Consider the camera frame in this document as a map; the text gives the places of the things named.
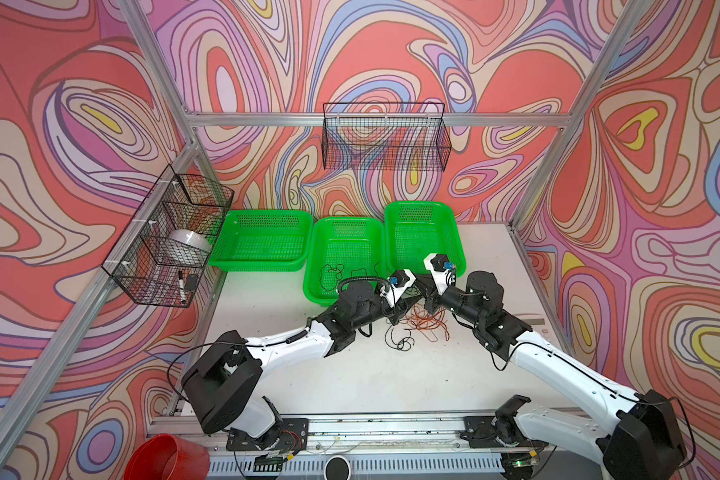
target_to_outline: colorful patterned wall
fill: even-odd
[[[578,357],[678,396],[678,478],[720,480],[720,0],[653,5],[522,235]]]
[[[236,192],[235,208],[383,218],[392,201],[436,200],[459,221],[508,220],[554,136],[543,127],[453,128],[445,172],[328,171],[321,128],[246,127],[234,138],[220,127],[205,131],[218,140],[205,145],[221,181]]]
[[[555,113],[570,108],[621,3],[165,0],[147,10],[189,110],[437,99],[452,112]],[[452,128],[444,173],[326,171],[321,133],[199,131],[236,208],[383,216],[395,200],[438,200],[460,221],[502,221],[554,130]]]
[[[423,101],[568,111],[619,0],[142,2],[194,111]]]
[[[0,408],[182,147],[110,1],[0,1]],[[113,294],[0,478],[118,478],[188,310]]]

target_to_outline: psychedelic pattern backdrop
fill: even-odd
[[[111,2],[0,1],[0,408],[182,147]],[[188,310],[112,295],[0,476],[117,478]]]
[[[322,111],[326,101],[443,101],[447,111],[566,112],[619,1],[145,2],[189,110]],[[204,128],[235,208],[383,216],[438,200],[460,221],[508,220],[551,128],[451,129],[444,173],[326,172],[320,128]]]
[[[720,0],[653,5],[522,237],[578,357],[678,396],[679,477],[720,479]]]

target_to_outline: swirl pattern wall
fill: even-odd
[[[182,148],[115,4],[0,0],[0,408]],[[188,310],[113,294],[0,478],[121,476],[212,276]]]
[[[194,111],[322,111],[439,98],[568,111],[617,0],[162,0],[149,16]]]
[[[653,4],[522,236],[578,357],[678,396],[677,476],[720,479],[720,1]]]
[[[149,20],[189,110],[322,111],[326,101],[425,101],[448,111],[566,112],[620,2],[165,0]],[[325,172],[321,129],[199,131],[236,208],[383,216],[438,200],[462,221],[508,220],[554,132],[453,128],[444,174]]]

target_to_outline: red container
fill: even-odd
[[[205,480],[210,465],[205,447],[161,433],[136,449],[124,480]]]

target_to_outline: orange wire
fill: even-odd
[[[449,341],[451,339],[451,333],[448,331],[448,326],[445,324],[445,310],[440,310],[439,312],[436,312],[434,315],[427,312],[421,305],[416,304],[413,305],[413,308],[408,312],[408,314],[405,316],[405,319],[401,321],[400,323],[405,323],[411,328],[407,328],[406,330],[416,330],[422,333],[424,338],[429,340],[430,342],[436,342],[438,340],[438,336],[435,334],[435,330],[442,328],[445,331],[445,341]],[[432,334],[432,338],[427,334],[427,332],[430,332]]]
[[[291,438],[293,438],[293,440],[294,440],[293,446],[294,447],[296,447],[296,440],[298,440],[298,449],[299,450],[302,449],[302,438],[300,436],[298,436],[295,432],[291,432],[290,430],[280,430],[280,432],[288,433],[291,436]]]

